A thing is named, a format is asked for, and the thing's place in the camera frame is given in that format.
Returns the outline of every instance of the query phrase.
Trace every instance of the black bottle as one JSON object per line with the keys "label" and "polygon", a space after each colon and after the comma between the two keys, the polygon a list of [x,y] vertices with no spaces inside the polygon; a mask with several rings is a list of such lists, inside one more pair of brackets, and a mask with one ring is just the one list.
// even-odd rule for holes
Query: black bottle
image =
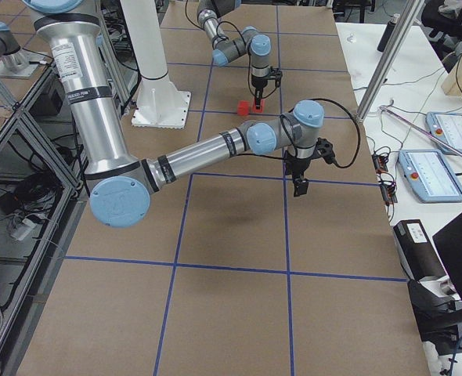
{"label": "black bottle", "polygon": [[396,23],[398,22],[398,18],[400,15],[398,13],[395,13],[393,17],[389,20],[388,24],[386,25],[386,29],[384,30],[384,34],[382,34],[381,41],[379,42],[379,45],[377,46],[377,51],[383,52],[384,49],[386,48],[386,45],[388,44],[389,37],[391,37],[391,34],[393,30],[395,29]]}

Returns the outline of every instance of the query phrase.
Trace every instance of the black chair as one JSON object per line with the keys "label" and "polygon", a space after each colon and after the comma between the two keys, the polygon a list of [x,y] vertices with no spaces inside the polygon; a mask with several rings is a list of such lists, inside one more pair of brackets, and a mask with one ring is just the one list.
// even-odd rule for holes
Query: black chair
{"label": "black chair", "polygon": [[442,33],[438,41],[432,42],[433,49],[435,49],[440,59],[443,58],[444,52],[452,52],[451,49],[444,46],[447,35],[462,41],[462,10],[456,19],[450,19],[439,13],[438,8],[441,5],[443,5],[443,0],[430,0],[420,16],[422,24],[433,29],[429,34],[431,38],[434,38],[438,33]]}

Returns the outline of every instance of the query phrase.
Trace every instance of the black stand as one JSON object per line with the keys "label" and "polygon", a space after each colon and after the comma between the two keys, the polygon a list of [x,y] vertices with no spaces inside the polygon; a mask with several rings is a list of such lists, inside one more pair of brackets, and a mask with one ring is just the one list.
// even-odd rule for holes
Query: black stand
{"label": "black stand", "polygon": [[452,354],[462,335],[462,302],[439,298],[416,281],[408,287],[420,339],[434,343],[439,355]]}

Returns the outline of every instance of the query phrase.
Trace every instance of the cardboard table surface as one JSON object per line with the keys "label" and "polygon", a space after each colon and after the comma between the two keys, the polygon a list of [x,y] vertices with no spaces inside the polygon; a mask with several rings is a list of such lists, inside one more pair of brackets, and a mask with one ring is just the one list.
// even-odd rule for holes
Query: cardboard table surface
{"label": "cardboard table surface", "polygon": [[[183,130],[124,118],[137,157],[301,99],[355,108],[330,10],[242,5],[225,19],[271,37],[281,89],[264,114],[237,116],[251,99],[247,59],[212,66],[205,33],[172,3],[161,33],[171,80],[193,94],[189,116]],[[356,130],[323,105],[322,136],[345,164]],[[308,194],[293,198],[281,161],[235,157],[166,186],[132,228],[85,209],[18,375],[427,375],[366,143],[350,169],[314,161],[306,176]]]}

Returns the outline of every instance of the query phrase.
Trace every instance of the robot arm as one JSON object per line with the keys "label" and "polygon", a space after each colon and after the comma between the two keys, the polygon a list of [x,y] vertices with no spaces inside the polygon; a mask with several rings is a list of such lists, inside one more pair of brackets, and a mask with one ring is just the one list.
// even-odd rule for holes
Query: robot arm
{"label": "robot arm", "polygon": [[281,85],[282,73],[270,65],[271,41],[255,27],[245,27],[240,36],[230,40],[222,31],[218,19],[238,8],[240,0],[200,0],[197,19],[212,43],[214,63],[220,67],[248,53],[251,59],[251,84],[254,87],[254,107],[261,109],[264,88],[274,81],[275,88]]}
{"label": "robot arm", "polygon": [[96,47],[99,3],[94,0],[24,0],[36,31],[54,55],[60,79],[88,155],[85,176],[91,188],[93,214],[108,226],[127,227],[142,219],[150,195],[177,178],[252,150],[263,155],[288,146],[284,159],[296,186],[304,194],[303,173],[318,157],[323,108],[301,101],[292,114],[266,122],[248,121],[215,137],[156,160],[139,160],[128,152],[116,114],[103,62]]}
{"label": "robot arm", "polygon": [[29,65],[29,60],[13,37],[9,27],[0,22],[0,57],[5,67],[12,72],[23,70]]}

